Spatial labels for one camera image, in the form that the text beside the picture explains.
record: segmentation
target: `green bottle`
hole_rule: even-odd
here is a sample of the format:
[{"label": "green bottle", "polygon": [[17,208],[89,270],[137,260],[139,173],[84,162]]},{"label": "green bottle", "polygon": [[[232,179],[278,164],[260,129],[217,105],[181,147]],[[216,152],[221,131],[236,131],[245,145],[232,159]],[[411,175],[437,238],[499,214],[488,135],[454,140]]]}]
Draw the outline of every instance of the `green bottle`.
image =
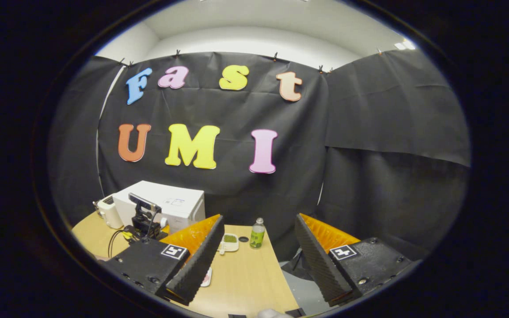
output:
[{"label": "green bottle", "polygon": [[259,217],[256,219],[256,223],[253,225],[253,230],[251,231],[251,243],[250,246],[252,248],[260,248],[262,245],[262,238],[264,237],[264,224],[262,224],[262,218]]}]

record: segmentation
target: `white dish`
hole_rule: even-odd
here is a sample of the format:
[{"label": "white dish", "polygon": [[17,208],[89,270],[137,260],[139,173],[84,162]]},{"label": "white dish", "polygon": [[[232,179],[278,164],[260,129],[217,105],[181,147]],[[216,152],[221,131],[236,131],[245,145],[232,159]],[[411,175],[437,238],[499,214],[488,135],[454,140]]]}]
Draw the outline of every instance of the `white dish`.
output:
[{"label": "white dish", "polygon": [[[235,237],[236,242],[224,242],[225,235]],[[235,252],[239,249],[239,237],[232,233],[225,233],[221,238],[220,246],[217,248],[219,253],[223,255],[225,252]]]},{"label": "white dish", "polygon": [[212,282],[212,268],[208,269],[208,273],[205,275],[204,281],[201,283],[201,287],[208,287]]}]

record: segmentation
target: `wooden table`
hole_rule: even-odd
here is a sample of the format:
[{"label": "wooden table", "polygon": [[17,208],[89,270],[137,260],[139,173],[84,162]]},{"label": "wooden table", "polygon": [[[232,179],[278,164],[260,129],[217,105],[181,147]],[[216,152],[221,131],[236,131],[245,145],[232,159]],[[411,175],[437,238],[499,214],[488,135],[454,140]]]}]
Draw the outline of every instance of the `wooden table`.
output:
[{"label": "wooden table", "polygon": [[[73,229],[74,236],[91,253],[107,257],[107,244],[115,232],[97,213],[87,216]],[[225,233],[250,237],[251,226],[225,225]],[[215,318],[228,318],[228,314],[244,314],[255,318],[264,309],[278,312],[298,309],[276,255],[265,233],[262,247],[254,250],[249,243],[239,242],[239,250],[217,253],[212,262],[212,281],[200,287],[189,306],[174,304]],[[113,255],[129,245],[120,237],[113,244]]]}]

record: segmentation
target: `green food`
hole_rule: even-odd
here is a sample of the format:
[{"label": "green food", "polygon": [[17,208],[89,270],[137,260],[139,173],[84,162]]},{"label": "green food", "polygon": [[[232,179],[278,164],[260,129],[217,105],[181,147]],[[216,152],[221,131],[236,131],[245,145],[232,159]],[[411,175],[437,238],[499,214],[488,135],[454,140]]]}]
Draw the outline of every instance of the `green food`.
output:
[{"label": "green food", "polygon": [[224,242],[228,242],[228,243],[236,243],[237,242],[237,238],[234,237],[233,235],[225,235],[223,237],[223,241]]}]

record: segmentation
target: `black curtain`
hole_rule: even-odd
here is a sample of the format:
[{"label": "black curtain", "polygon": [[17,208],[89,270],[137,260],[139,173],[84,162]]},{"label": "black curtain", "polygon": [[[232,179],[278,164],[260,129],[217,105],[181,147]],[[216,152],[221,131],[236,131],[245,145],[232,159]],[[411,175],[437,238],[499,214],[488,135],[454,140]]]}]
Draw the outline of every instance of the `black curtain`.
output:
[{"label": "black curtain", "polygon": [[[218,84],[222,70],[232,64],[250,71],[240,91]],[[172,66],[190,70],[186,84],[159,87],[158,79]],[[126,81],[148,67],[152,74],[143,97],[127,105]],[[121,72],[100,120],[119,68],[115,61],[93,58],[58,107],[49,172],[55,201],[73,224],[93,211],[91,201],[147,180],[204,190],[206,216],[220,213],[228,224],[250,225],[263,217],[279,260],[290,259],[297,250],[293,216],[300,212],[361,239],[379,237],[419,259],[458,213],[470,165],[468,131],[449,84],[419,51],[375,54],[330,74],[252,54],[158,58]],[[279,95],[275,76],[287,71],[303,79],[296,86],[302,94],[297,102]],[[136,163],[118,153],[119,125],[126,123],[152,127],[144,157]],[[185,124],[192,138],[204,125],[220,128],[216,169],[164,163],[168,127],[174,123]],[[274,174],[248,169],[254,129],[278,133]],[[134,130],[129,149],[136,144]]]},{"label": "black curtain", "polygon": [[121,64],[92,57],[65,88],[49,133],[48,173],[58,211],[71,225],[103,199],[96,163],[99,113]]},{"label": "black curtain", "polygon": [[[459,212],[471,164],[452,88],[417,50],[346,64],[327,84],[327,161],[313,216],[412,260],[426,257]],[[311,280],[303,253],[283,269]]]},{"label": "black curtain", "polygon": [[[223,90],[219,80],[229,65],[249,68],[248,83],[240,91]],[[173,66],[190,72],[182,88],[162,88],[157,82]],[[152,74],[143,97],[127,105],[126,81],[150,67]],[[276,75],[295,72],[303,80],[296,90],[299,101],[279,94]],[[103,189],[115,193],[138,181],[205,191],[206,217],[221,214],[226,224],[252,225],[265,220],[277,257],[290,259],[297,250],[293,219],[311,213],[319,198],[325,165],[324,138],[327,120],[327,82],[314,68],[298,63],[239,53],[194,53],[138,63],[115,84],[99,123],[99,171]],[[216,169],[169,166],[171,124],[185,124],[194,138],[204,125],[220,128],[214,146]],[[129,163],[118,154],[119,125],[151,125],[145,154]],[[275,173],[251,173],[254,129],[277,132],[272,150]],[[135,130],[129,149],[137,147]]]}]

